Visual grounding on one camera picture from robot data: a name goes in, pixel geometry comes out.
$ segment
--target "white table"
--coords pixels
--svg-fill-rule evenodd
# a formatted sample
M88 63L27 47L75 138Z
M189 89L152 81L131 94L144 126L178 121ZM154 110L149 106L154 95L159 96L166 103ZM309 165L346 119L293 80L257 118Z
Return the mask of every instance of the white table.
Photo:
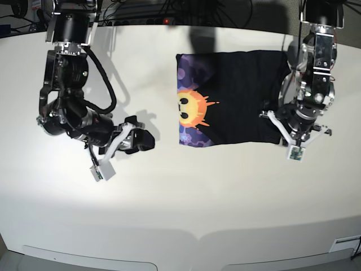
M53 48L45 34L0 40L0 233L9 250L31 246L149 262L159 271L219 271L327 253L335 238L360 234L361 50L338 46L336 101L319 119L334 135L314 142L298 163L272 144L178 144L175 55L193 52L190 31L98 29L93 50L118 98L115 122L137 114L156 138L152 151L118 153L117 175L99 183L81 142L50 137L36 124ZM238 29L192 33L214 33L215 50L229 52L287 50L293 40ZM86 97L106 107L104 82L89 63Z

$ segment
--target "purple pattern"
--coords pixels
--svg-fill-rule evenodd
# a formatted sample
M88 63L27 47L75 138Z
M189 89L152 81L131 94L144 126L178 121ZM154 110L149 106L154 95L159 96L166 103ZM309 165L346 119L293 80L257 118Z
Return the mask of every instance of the purple pattern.
M214 74L206 59L195 55L182 55L178 62L178 91L197 89ZM213 142L195 128L185 128L179 124L179 144L191 147L209 147Z

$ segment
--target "cartoon sun print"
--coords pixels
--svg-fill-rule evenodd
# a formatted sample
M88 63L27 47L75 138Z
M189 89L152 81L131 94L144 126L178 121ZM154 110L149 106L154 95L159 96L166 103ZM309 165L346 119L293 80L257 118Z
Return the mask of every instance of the cartoon sun print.
M183 127L209 126L205 122L207 107L219 102L208 102L208 98L208 96L203 97L192 89L178 92L179 122Z

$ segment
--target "graphic print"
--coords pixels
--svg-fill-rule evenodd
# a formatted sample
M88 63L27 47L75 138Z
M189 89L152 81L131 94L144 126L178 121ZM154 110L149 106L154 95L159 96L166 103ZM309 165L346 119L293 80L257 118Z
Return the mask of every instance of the graphic print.
M197 125L209 126L205 123L207 107L219 102L208 102L209 97L203 97L192 89L178 92L179 122L184 127L196 128Z
M201 56L197 55L180 56L178 59L177 70L178 93L184 90L196 90L201 85L206 83L212 77L212 75L214 75L213 66L208 63L206 58L202 58ZM178 109L181 110L179 106L183 112L186 113L186 107L183 107L184 104L181 104L180 99L178 101ZM201 122L206 123L206 121L203 121L203 119L205 119L205 117L200 119ZM179 121L179 144L198 148L214 145L214 143L205 134L194 128L194 126L197 124L194 126L183 126L181 124L181 120Z

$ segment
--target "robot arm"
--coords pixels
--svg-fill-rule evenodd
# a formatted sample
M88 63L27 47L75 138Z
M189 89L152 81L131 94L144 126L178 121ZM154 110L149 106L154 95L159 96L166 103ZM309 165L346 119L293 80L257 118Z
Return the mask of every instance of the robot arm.
M334 102L331 70L336 62L335 28L343 28L345 0L304 0L300 20L310 24L310 34L303 40L298 63L281 91L279 110L264 112L281 131L289 147L288 158L302 160L306 147L322 134L332 135L327 126L316 124L319 116ZM290 102L285 96L295 78L296 93Z
M86 5L86 10L67 9L68 4ZM115 171L109 160L117 150L127 154L147 151L155 146L155 139L136 116L128 117L123 124L114 126L111 112L116 107L116 96L100 61L91 51L100 15L101 1L54 0L54 12L46 41L55 45L48 51L43 88L39 96L38 124L46 133L57 136L66 133L82 141L93 162L91 171L97 181L108 180ZM102 109L84 97L82 88L89 76L89 56L99 70L111 96L111 104ZM58 97L48 103L51 91ZM93 146L99 147L98 160Z

